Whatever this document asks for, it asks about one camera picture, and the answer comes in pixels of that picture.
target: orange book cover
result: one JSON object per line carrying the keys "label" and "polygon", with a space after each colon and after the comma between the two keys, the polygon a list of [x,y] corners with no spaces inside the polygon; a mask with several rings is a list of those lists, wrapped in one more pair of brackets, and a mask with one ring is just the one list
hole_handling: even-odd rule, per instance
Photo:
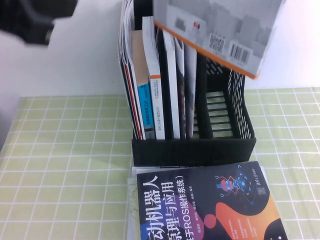
{"label": "orange book cover", "polygon": [[257,161],[137,175],[141,240],[287,240]]}

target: green grid mat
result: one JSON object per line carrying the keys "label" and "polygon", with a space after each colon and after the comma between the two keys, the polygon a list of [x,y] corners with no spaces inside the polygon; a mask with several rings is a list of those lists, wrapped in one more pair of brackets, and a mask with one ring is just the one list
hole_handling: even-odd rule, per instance
{"label": "green grid mat", "polygon": [[[292,239],[320,239],[320,88],[245,91]],[[124,240],[132,123],[123,95],[21,98],[0,166],[1,240]]]}

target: red circle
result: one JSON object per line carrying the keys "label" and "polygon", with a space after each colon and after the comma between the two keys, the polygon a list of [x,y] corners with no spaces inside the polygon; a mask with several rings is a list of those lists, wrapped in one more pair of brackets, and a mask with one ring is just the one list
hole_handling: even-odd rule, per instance
{"label": "red circle", "polygon": [[208,229],[213,229],[216,226],[216,223],[217,223],[217,218],[215,217],[215,215],[208,214],[204,217],[204,225]]}

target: robot illustration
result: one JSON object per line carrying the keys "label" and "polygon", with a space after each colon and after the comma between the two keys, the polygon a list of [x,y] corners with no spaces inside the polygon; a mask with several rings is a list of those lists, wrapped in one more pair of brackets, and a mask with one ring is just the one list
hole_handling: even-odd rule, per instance
{"label": "robot illustration", "polygon": [[230,193],[237,195],[238,192],[242,192],[245,198],[253,205],[253,198],[256,191],[256,182],[245,173],[240,165],[236,172],[236,176],[225,178],[224,176],[215,176],[215,179],[221,179],[221,182],[216,185],[217,189],[222,189],[226,193],[221,193],[220,197],[224,198]]}

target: blue book spine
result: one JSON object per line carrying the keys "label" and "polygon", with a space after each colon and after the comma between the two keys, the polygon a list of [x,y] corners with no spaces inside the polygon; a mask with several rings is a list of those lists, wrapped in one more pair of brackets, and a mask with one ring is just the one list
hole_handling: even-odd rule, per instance
{"label": "blue book spine", "polygon": [[155,139],[155,124],[149,83],[138,86],[138,94],[146,139]]}

